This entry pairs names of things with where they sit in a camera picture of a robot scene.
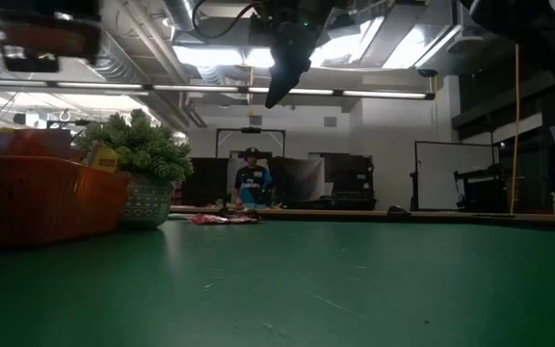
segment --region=plant pot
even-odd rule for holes
[[[169,218],[172,183],[140,173],[121,173],[130,177],[127,203],[121,212],[122,228],[156,228]]]

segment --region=white wall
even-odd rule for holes
[[[277,106],[267,110],[253,108],[263,116],[263,128],[287,131],[286,156],[306,158],[310,152],[350,152],[373,156],[376,167],[374,185],[377,209],[390,205],[410,207],[414,172],[414,142],[456,142],[451,118],[460,113],[457,77],[447,77],[436,101],[362,99],[350,114],[338,107],[301,106],[295,110]],[[198,106],[198,113],[209,125],[207,129],[192,129],[189,139],[193,157],[213,157],[215,129],[249,126],[248,107]],[[325,128],[324,117],[337,117],[336,128]],[[257,147],[281,155],[279,144],[267,134],[243,135],[232,133],[220,146],[220,157],[232,150]]]
[[[215,155],[216,128],[241,128],[249,126],[248,107],[230,106],[227,109],[205,105],[198,106],[198,113],[208,125],[204,129],[191,129],[189,141],[193,157],[213,157]],[[286,156],[307,158],[310,152],[349,151],[349,116],[342,114],[339,107],[276,106],[267,110],[262,106],[252,108],[255,115],[263,116],[264,129],[286,130]],[[337,127],[325,128],[325,117],[337,117]],[[227,135],[222,133],[220,141]],[[274,134],[282,142],[280,134]],[[269,133],[241,134],[232,132],[220,145],[219,156],[226,158],[232,150],[256,147],[281,155],[281,145]]]
[[[394,204],[410,208],[415,141],[456,142],[451,118],[460,112],[457,79],[444,82],[437,95],[437,121],[435,101],[362,99],[353,110],[350,149],[373,156],[377,209]]]

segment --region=orange basket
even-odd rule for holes
[[[0,246],[114,231],[128,181],[62,159],[0,156]]]

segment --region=green tabletop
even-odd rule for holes
[[[555,232],[173,221],[4,252],[0,346],[555,346]]]

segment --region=man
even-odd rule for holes
[[[248,165],[239,169],[235,176],[235,201],[237,205],[254,208],[267,203],[262,200],[262,195],[271,184],[271,176],[269,170],[257,164],[258,149],[246,149],[244,158]]]

